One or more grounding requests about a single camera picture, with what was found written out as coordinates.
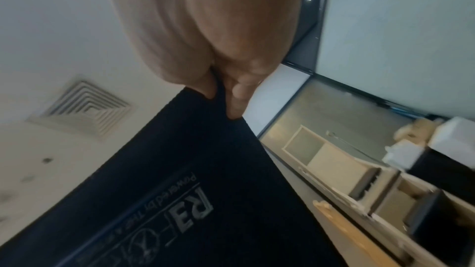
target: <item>air vent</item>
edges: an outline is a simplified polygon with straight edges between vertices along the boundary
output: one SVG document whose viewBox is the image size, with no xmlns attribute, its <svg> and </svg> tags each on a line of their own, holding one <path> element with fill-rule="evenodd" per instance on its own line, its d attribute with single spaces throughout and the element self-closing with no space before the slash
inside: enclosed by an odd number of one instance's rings
<svg viewBox="0 0 475 267">
<path fill-rule="evenodd" d="M 129 103 L 97 85 L 77 80 L 30 121 L 70 133 L 105 137 L 131 109 Z"/>
</svg>

